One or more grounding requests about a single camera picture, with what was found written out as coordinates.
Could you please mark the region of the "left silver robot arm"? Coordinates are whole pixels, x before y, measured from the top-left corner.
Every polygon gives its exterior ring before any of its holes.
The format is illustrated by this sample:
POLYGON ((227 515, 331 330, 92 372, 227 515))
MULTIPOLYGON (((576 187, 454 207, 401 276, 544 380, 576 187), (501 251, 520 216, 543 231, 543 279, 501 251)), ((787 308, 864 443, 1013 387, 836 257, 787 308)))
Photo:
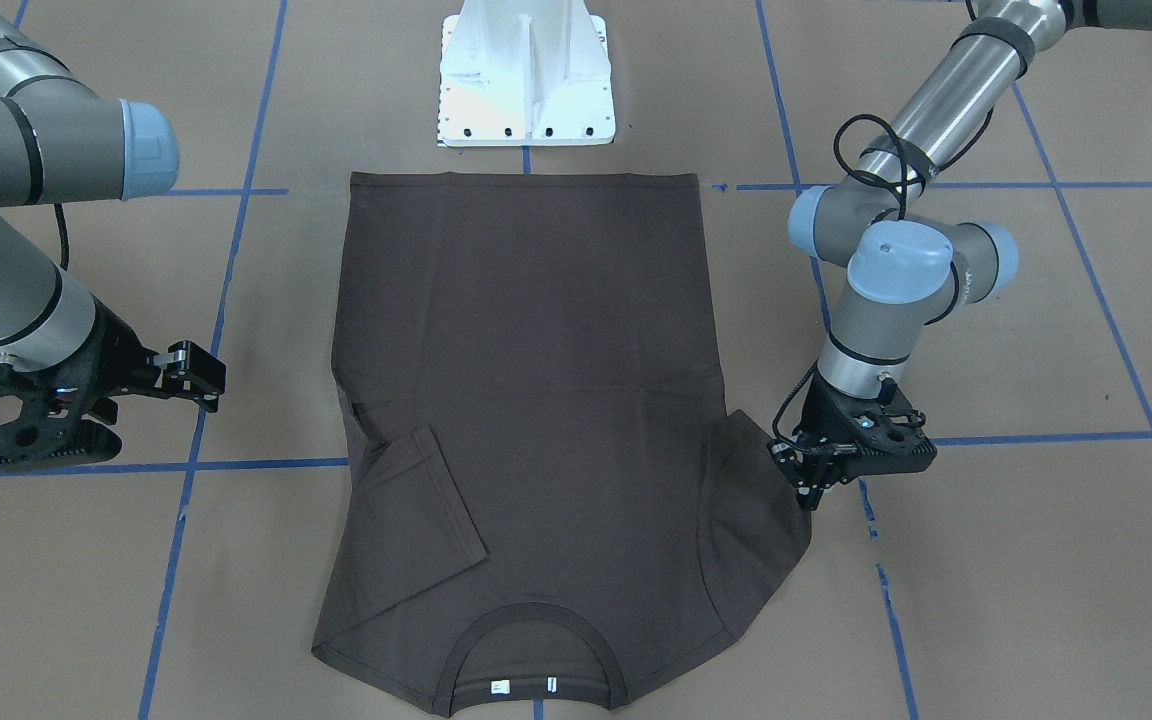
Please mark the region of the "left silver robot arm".
POLYGON ((978 141, 1011 83, 1079 28, 1152 32, 1152 1, 973 1, 970 22, 844 179, 810 188, 787 219, 791 245, 846 270, 790 433, 770 454, 805 511, 828 488, 878 475, 919 473, 937 450, 924 414, 901 391, 916 340, 958 306, 991 300, 1018 273, 1018 243, 1001 225, 911 214, 978 141))

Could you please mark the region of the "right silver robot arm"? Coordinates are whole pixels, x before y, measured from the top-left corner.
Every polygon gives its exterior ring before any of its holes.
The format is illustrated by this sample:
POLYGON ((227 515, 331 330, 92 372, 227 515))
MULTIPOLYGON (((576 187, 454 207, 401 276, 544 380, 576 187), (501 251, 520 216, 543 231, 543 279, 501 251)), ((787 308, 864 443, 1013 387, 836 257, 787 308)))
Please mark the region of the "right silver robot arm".
POLYGON ((0 382, 88 397, 188 397, 214 414, 227 369, 195 343, 157 354, 3 209, 172 190, 177 132, 147 103, 104 99, 0 15, 0 382))

